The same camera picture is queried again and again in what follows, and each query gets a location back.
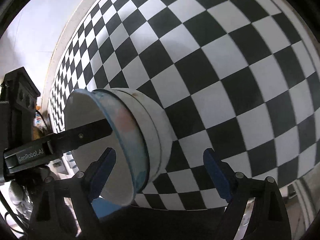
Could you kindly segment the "white bowl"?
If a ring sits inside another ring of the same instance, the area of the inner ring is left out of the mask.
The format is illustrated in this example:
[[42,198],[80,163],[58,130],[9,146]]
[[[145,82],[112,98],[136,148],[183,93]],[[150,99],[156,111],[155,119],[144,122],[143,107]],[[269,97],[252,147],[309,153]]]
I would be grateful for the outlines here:
[[112,133],[72,151],[80,171],[98,160],[108,147],[116,163],[100,195],[127,206],[137,193],[164,171],[171,154],[172,136],[164,109],[143,93],[129,88],[74,90],[64,109],[65,128],[106,120]]

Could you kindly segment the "blue cabinet panel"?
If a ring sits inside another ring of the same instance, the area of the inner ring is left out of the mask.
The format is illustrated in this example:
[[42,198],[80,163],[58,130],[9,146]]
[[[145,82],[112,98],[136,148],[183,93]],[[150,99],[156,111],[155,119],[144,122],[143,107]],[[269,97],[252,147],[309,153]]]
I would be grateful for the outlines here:
[[102,197],[95,198],[92,201],[92,207],[99,219],[104,218],[121,209],[120,205],[113,204],[112,202],[109,202]]

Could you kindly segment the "black white checkered mat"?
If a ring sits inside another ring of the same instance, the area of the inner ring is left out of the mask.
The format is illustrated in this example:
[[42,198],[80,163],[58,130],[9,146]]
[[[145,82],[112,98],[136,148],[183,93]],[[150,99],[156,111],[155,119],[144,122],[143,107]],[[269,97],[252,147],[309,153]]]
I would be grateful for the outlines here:
[[62,55],[50,91],[62,131],[77,88],[131,88],[173,128],[165,171],[135,204],[225,205],[202,154],[284,187],[319,163],[319,58],[280,0],[97,0]]

